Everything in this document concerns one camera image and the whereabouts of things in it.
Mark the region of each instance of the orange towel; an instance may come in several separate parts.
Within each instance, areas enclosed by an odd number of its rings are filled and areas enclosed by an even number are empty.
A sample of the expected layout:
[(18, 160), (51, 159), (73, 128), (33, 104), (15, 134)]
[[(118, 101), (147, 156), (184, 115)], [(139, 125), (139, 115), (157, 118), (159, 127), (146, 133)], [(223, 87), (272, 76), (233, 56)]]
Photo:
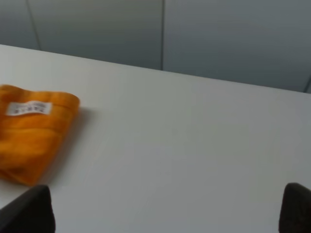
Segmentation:
[(78, 108), (79, 99), (69, 93), (0, 86), (0, 178), (36, 184)]

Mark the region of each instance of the gray wall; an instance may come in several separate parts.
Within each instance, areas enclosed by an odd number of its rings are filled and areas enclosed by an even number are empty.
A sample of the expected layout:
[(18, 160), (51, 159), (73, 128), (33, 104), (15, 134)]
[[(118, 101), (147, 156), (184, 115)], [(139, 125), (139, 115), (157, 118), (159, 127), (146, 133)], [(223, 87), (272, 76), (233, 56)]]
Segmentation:
[(26, 0), (0, 0), (0, 44), (38, 49)]
[(166, 0), (164, 70), (303, 91), (311, 1)]
[(162, 0), (29, 0), (44, 51), (160, 69)]

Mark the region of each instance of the white label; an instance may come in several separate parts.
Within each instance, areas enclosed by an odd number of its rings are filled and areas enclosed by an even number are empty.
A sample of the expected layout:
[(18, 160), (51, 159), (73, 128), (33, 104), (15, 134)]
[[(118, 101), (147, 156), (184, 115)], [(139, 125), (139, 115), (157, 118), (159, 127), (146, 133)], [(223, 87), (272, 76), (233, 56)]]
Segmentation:
[(45, 103), (41, 101), (29, 101), (27, 103), (11, 102), (6, 111), (7, 116), (19, 116), (29, 113), (50, 114), (52, 103)]

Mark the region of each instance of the wall seam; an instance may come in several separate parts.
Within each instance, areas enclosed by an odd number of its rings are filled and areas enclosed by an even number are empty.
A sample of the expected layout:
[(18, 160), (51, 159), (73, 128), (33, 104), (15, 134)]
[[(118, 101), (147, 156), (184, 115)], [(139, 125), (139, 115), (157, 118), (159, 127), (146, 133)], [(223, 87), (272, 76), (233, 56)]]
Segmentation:
[(164, 29), (165, 29), (165, 0), (162, 0), (162, 22), (161, 22), (161, 70), (164, 69)]
[(28, 11), (28, 14), (29, 14), (29, 17), (30, 17), (30, 22), (31, 22), (31, 25), (32, 25), (32, 28), (33, 28), (33, 31), (34, 31), (34, 34), (35, 34), (35, 39), (37, 41), (39, 50), (42, 51), (41, 43), (40, 43), (40, 40), (39, 40), (39, 35), (38, 35), (38, 32), (37, 32), (37, 28), (35, 26), (35, 20), (34, 20), (34, 16), (33, 16), (33, 13), (31, 11), (31, 8), (30, 8), (29, 0), (26, 0), (26, 7), (27, 7), (27, 11)]

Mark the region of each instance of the folded towel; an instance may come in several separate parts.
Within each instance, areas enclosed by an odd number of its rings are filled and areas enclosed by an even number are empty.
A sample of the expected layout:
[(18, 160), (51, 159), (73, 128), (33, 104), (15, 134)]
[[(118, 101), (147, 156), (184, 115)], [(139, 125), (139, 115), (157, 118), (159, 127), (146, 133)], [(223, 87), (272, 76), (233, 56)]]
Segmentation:
[(36, 184), (78, 109), (69, 93), (0, 86), (0, 178)]

